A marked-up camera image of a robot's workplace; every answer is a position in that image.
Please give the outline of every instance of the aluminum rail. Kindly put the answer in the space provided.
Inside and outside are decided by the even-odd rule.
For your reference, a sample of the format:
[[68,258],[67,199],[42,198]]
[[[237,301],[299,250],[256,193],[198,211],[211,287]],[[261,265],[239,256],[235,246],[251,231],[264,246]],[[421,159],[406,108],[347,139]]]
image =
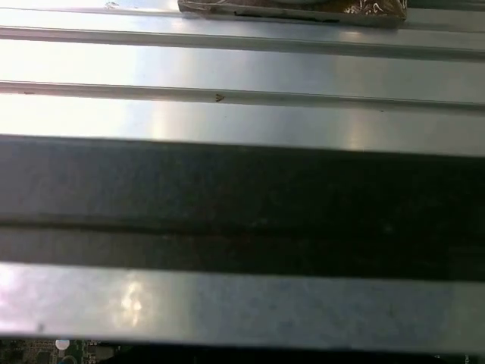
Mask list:
[[[483,157],[485,13],[431,3],[375,30],[3,0],[0,133]],[[473,353],[484,306],[482,283],[0,264],[3,334]]]

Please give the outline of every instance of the metal groove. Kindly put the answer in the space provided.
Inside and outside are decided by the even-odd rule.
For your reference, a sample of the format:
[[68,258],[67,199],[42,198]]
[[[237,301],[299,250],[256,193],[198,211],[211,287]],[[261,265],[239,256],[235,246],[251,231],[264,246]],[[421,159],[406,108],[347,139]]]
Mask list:
[[485,61],[485,50],[425,48],[422,46],[362,45],[338,42],[309,42],[284,39],[196,36],[184,34],[79,32],[39,28],[0,27],[0,39],[47,42],[84,42],[128,46],[167,46],[200,49],[234,49],[286,53],[315,53],[396,59]]
[[215,104],[341,107],[370,110],[428,111],[485,115],[485,104],[428,102],[407,99],[375,99],[298,93],[264,93],[231,89],[188,89],[143,86],[106,86],[69,83],[21,83],[0,81],[0,94],[71,96],[126,100],[213,102]]

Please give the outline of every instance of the foil packet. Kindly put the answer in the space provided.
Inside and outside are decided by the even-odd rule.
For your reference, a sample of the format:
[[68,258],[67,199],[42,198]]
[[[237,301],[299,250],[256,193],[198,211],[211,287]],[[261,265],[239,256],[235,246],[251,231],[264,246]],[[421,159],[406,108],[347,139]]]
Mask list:
[[376,27],[397,27],[406,19],[407,0],[327,0],[297,5],[271,0],[178,0],[181,11],[231,16],[279,17]]

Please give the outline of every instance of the black plastic panel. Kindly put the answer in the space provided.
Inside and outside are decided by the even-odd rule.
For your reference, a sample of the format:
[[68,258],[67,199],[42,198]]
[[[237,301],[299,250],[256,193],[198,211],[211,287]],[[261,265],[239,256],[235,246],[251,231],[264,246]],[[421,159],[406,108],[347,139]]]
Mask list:
[[485,160],[0,140],[3,260],[485,278]]

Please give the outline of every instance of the metal surface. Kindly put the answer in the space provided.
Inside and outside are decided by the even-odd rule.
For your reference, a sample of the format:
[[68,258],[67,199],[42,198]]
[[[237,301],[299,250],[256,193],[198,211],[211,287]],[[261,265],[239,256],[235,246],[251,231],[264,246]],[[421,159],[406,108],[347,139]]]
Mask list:
[[[80,92],[78,88],[59,92],[55,86],[41,91]],[[109,92],[91,88],[86,94],[103,97]],[[480,111],[444,109],[430,113],[431,106],[403,108],[391,103],[376,109],[376,105],[352,102],[344,108],[326,99],[309,100],[310,104],[306,99],[296,100],[300,105],[285,106],[287,99],[277,96],[266,96],[267,102],[275,105],[251,105],[254,96],[238,94],[227,97],[241,104],[219,105],[211,102],[213,93],[142,92],[162,99],[176,95],[186,102],[0,95],[0,130],[33,137],[485,155],[485,123]],[[128,89],[120,97],[142,97],[142,92]],[[202,102],[187,104],[194,99]]]
[[[0,34],[11,38],[0,41],[5,50],[0,90],[26,93],[19,97],[33,108],[55,102],[58,111],[74,101],[32,99],[30,94],[163,100],[139,102],[145,116],[136,117],[137,124],[164,130],[163,136],[135,124],[98,125],[92,135],[101,138],[485,153],[480,122],[485,36],[474,31],[483,24],[483,13],[469,12],[465,18],[460,12],[411,9],[405,29],[386,31],[192,19],[170,13],[174,10],[167,3],[155,13],[147,8],[158,3],[141,9],[120,4],[96,10],[95,5],[75,12],[0,10]],[[467,19],[470,30],[465,29]],[[444,30],[446,22],[446,32],[437,30]],[[58,39],[69,42],[44,42]],[[102,103],[110,125],[132,123],[133,110],[139,110],[128,100],[75,102]],[[84,109],[78,117],[86,113],[90,118],[95,114]],[[246,113],[252,117],[242,121]],[[27,131],[25,123],[40,125],[40,118],[33,112],[28,121],[0,131],[88,135],[79,134],[72,123],[54,127],[56,118],[42,119],[42,130]],[[183,127],[169,121],[182,118]],[[201,122],[204,132],[196,133]],[[117,132],[101,132],[108,129]]]
[[0,330],[12,334],[430,352],[483,348],[482,284],[6,263],[0,276]]

